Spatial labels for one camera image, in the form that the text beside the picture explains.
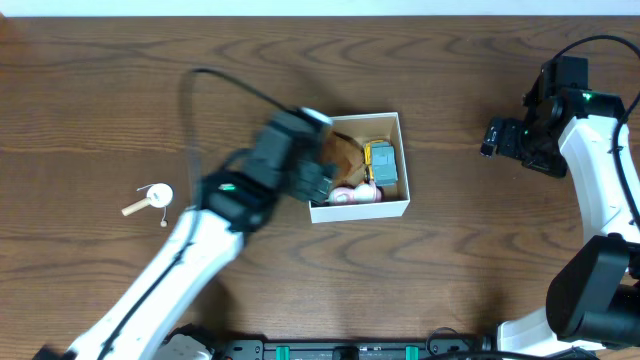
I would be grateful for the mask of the brown plush toy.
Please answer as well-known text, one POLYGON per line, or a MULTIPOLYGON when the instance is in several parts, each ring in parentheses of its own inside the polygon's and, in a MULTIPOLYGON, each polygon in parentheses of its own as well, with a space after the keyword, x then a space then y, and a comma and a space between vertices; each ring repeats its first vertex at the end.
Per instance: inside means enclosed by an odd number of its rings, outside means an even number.
POLYGON ((355 187, 365 180, 363 148, 344 134, 331 132, 328 135, 323 145, 321 162, 336 167, 333 187, 355 187))

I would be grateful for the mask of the white duck toy pink hat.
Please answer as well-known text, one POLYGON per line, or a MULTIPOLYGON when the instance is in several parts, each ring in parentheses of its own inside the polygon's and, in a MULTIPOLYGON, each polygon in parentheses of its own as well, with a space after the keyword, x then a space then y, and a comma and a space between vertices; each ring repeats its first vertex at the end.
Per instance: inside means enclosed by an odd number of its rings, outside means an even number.
POLYGON ((356 187, 336 187, 327 202, 332 205, 360 205, 382 201, 382 192, 374 182, 362 182, 356 187))

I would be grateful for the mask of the grey yellow toy truck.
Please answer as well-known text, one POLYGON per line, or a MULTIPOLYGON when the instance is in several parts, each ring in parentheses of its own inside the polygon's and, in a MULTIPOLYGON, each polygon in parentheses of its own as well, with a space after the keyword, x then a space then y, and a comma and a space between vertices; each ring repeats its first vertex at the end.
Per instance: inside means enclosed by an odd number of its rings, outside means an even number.
POLYGON ((394 185, 398 181, 394 147, 384 140, 367 142, 364 147, 365 181, 379 187, 394 185))

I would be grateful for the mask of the white wooden pellet drum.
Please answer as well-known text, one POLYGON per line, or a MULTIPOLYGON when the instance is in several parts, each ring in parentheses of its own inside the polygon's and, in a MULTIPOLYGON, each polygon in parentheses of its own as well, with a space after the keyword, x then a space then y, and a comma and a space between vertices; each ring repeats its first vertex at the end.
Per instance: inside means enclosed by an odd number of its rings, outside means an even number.
POLYGON ((166 183, 153 183, 136 189, 137 192, 141 192, 143 190, 145 190, 145 197, 123 208, 121 210, 122 215, 130 216, 147 207, 162 209, 163 215, 160 221, 160 226, 166 228, 168 226, 168 207, 174 198, 172 187, 166 183))

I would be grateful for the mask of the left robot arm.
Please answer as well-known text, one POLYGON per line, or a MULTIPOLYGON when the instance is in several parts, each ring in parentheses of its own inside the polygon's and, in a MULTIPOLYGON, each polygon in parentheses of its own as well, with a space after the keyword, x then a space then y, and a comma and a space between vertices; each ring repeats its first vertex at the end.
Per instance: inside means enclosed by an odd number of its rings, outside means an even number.
POLYGON ((70 347, 38 359, 210 359, 212 350, 173 327, 201 290, 269 220, 278 201, 326 194, 332 168, 319 161, 333 121, 308 108, 279 112, 251 149, 234 152, 201 180, 192 207, 121 299, 70 347))

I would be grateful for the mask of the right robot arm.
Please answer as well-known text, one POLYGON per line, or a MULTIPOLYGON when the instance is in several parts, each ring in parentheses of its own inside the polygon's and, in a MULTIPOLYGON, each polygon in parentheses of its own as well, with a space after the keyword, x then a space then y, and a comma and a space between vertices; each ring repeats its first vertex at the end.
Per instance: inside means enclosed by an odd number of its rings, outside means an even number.
POLYGON ((502 323, 502 352, 552 356, 639 344, 639 179, 616 95, 588 87, 588 62, 559 56, 541 67, 524 96, 524 119, 494 117, 481 145, 556 178, 571 176, 583 226, 582 249, 549 285, 545 305, 502 323))

